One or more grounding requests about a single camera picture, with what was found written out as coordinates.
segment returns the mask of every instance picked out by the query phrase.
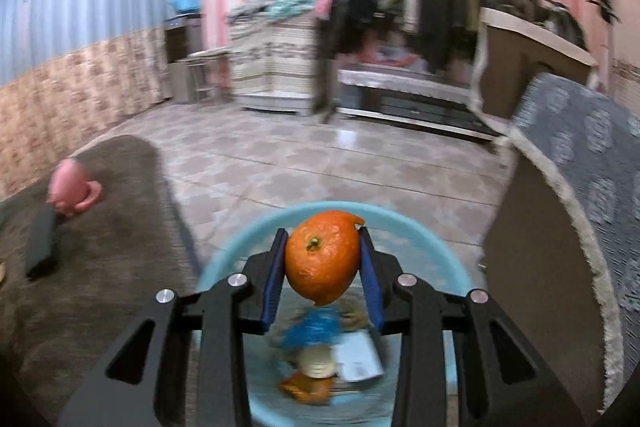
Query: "cream round object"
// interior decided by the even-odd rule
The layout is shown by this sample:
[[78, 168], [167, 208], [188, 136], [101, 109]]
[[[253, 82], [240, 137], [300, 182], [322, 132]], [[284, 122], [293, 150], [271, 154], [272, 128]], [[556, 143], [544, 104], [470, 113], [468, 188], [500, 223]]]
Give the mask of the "cream round object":
[[329, 378], [335, 374], [336, 364], [331, 347], [305, 347], [298, 357], [298, 367], [309, 378]]

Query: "triangular cutout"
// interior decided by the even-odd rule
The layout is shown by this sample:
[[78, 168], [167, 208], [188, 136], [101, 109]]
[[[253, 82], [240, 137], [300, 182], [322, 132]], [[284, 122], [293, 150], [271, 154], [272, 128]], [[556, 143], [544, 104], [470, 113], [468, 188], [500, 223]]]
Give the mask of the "triangular cutout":
[[148, 353], [155, 327], [156, 323], [153, 321], [145, 321], [140, 326], [136, 334], [129, 339], [127, 345], [119, 352], [116, 359], [111, 362], [107, 369], [108, 378], [132, 385], [137, 385], [142, 381], [146, 354]]
[[490, 330], [504, 383], [518, 383], [535, 377], [536, 372], [533, 366], [513, 342], [509, 333], [497, 322], [491, 322]]

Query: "pink toy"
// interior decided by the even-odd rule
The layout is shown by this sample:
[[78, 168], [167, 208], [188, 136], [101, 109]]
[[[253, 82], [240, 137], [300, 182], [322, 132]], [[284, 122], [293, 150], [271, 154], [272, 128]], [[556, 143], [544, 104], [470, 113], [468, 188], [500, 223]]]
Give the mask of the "pink toy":
[[67, 158], [51, 177], [47, 203], [53, 204], [59, 214], [71, 217], [94, 206], [101, 192], [102, 186], [88, 180], [82, 165]]

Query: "plastic tub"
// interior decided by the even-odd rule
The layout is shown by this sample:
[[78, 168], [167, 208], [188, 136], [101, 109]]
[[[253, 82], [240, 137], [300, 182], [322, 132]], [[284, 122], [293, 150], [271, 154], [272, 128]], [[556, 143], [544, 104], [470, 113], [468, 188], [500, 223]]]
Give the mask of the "plastic tub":
[[[405, 272], [426, 280], [440, 291], [466, 295], [472, 289], [469, 276], [456, 256], [445, 243], [413, 219], [370, 204], [318, 201], [274, 210], [273, 214], [246, 227], [205, 267], [198, 281], [198, 291], [205, 291], [223, 277], [241, 270], [250, 255], [268, 250], [278, 228], [290, 232], [314, 214], [332, 209], [346, 210], [362, 217], [376, 249], [395, 255]], [[353, 283], [355, 291], [359, 285], [360, 280], [356, 277]], [[286, 285], [278, 313], [297, 306], [296, 298], [302, 300]], [[199, 341], [199, 336], [196, 336], [196, 343]], [[345, 425], [357, 417], [360, 425], [388, 427], [395, 400], [399, 335], [385, 337], [385, 342], [388, 342], [390, 362], [385, 367], [386, 374], [381, 384], [359, 395], [332, 399], [329, 407], [317, 407], [296, 403], [277, 390], [276, 383], [284, 375], [281, 365], [274, 360], [273, 350], [265, 338], [245, 335], [246, 374], [253, 418], [266, 427]], [[456, 366], [449, 335], [446, 335], [446, 359], [447, 385], [451, 393], [456, 389]]]

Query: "orange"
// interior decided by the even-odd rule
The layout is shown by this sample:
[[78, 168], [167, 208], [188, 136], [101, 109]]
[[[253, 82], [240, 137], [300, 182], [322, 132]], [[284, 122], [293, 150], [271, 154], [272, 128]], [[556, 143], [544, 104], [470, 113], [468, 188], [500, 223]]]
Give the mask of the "orange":
[[291, 287], [316, 306], [327, 306], [353, 282], [360, 267], [361, 217], [327, 210], [291, 233], [285, 247], [285, 273]]

